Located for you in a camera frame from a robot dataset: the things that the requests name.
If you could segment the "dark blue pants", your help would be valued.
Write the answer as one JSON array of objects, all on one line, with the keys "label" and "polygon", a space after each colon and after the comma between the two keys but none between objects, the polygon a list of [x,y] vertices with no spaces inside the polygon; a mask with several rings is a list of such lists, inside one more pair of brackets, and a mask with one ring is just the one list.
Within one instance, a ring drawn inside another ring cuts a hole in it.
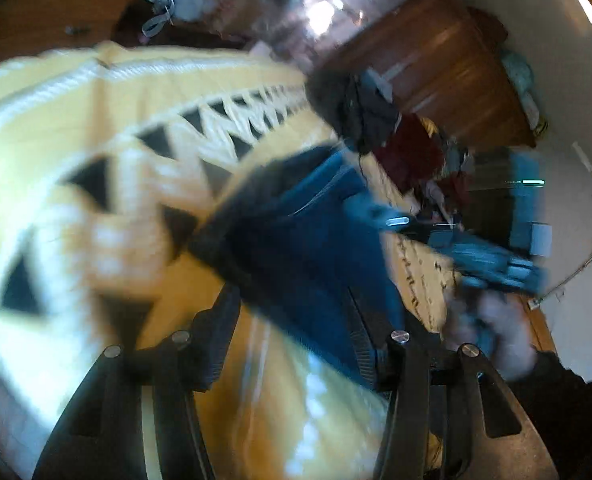
[{"label": "dark blue pants", "polygon": [[318,358],[382,391],[382,350],[403,328],[404,307],[380,234],[344,209],[367,189],[333,145],[274,160],[192,235],[189,251]]}]

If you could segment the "pile of clothes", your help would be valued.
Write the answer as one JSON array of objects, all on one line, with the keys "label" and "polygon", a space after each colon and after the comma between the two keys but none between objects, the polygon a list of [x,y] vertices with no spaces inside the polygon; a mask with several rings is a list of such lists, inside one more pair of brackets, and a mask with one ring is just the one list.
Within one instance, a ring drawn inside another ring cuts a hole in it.
[{"label": "pile of clothes", "polygon": [[449,214],[471,203],[463,169],[467,148],[430,119],[403,113],[392,86],[375,70],[321,70],[309,76],[306,93],[348,148],[373,155],[400,193],[412,191],[423,205],[432,202]]}]

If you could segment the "brown wooden wardrobe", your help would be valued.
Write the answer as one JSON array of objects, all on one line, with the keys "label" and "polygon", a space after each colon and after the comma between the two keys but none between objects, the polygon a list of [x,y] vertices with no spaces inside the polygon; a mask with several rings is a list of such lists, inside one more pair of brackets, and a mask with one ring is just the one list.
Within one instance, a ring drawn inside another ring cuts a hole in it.
[{"label": "brown wooden wardrobe", "polygon": [[403,112],[430,118],[475,150],[536,145],[509,77],[461,0],[407,0],[321,67],[372,68]]}]

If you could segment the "yellow patterned bed cover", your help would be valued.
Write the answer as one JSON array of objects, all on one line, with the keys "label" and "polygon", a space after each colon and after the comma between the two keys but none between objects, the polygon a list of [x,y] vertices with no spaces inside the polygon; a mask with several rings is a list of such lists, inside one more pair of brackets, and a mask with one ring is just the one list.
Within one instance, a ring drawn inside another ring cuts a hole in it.
[{"label": "yellow patterned bed cover", "polygon": [[[323,144],[374,200],[418,212],[312,110],[304,75],[270,58],[102,44],[0,64],[0,377],[16,399],[51,435],[106,348],[153,348],[232,285],[241,311],[220,377],[194,396],[211,479],[374,479],[386,394],[189,251],[254,170]],[[438,337],[450,262],[378,234],[403,316]]]}]

